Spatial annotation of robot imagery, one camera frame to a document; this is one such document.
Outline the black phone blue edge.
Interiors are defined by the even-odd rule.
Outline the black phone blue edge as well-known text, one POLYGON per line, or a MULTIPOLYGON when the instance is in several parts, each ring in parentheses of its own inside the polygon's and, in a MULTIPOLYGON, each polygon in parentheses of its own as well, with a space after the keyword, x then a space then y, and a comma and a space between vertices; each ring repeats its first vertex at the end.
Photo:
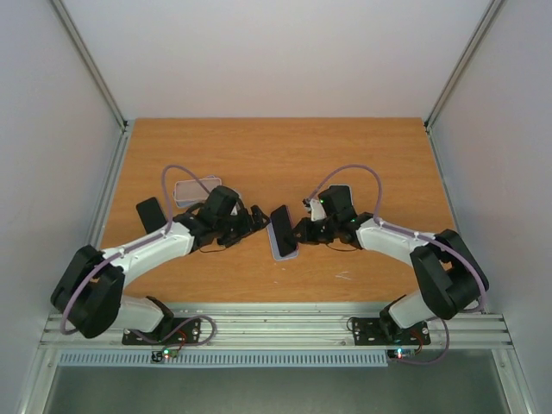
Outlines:
POLYGON ((348 185, 331 185, 329 192, 333 198, 351 199, 351 189, 348 185))

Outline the black phone pink edge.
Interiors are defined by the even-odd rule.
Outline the black phone pink edge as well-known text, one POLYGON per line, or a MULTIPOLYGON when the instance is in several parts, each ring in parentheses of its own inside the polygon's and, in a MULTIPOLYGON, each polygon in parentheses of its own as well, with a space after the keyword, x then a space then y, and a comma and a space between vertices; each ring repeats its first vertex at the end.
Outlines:
POLYGON ((278 255, 285 258, 295 254, 298 251, 298 242, 293 234, 288 207, 282 204, 275 209, 270 215, 270 220, 278 255))

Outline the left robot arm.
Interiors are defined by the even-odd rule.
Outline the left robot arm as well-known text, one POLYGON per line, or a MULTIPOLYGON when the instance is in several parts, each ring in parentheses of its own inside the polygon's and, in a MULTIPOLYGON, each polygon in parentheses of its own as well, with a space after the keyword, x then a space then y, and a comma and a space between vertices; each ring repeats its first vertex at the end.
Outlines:
POLYGON ((237 192, 219 185, 203 202, 137 240, 105 250, 80 248, 51 296, 61 314, 60 333, 91 339, 118 327, 145 343, 167 342, 181 327, 173 312, 157 298, 125 296, 126 287, 211 243, 230 248, 269 222, 259 206, 246 208, 237 192))

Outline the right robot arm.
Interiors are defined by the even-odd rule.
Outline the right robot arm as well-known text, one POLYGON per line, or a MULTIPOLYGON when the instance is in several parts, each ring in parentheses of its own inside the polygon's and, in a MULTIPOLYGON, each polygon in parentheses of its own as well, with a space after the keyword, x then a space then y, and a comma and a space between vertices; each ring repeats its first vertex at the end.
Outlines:
POLYGON ((358 250, 372 251, 413 269, 417 290, 388 304, 376 331, 387 344, 399 342, 416 324, 431 318, 450 320, 476 311, 469 305, 486 297, 489 282, 473 254, 452 229, 420 233, 354 209, 350 188, 332 185, 308 200, 310 216, 293 228, 290 239, 302 244, 338 240, 358 250))

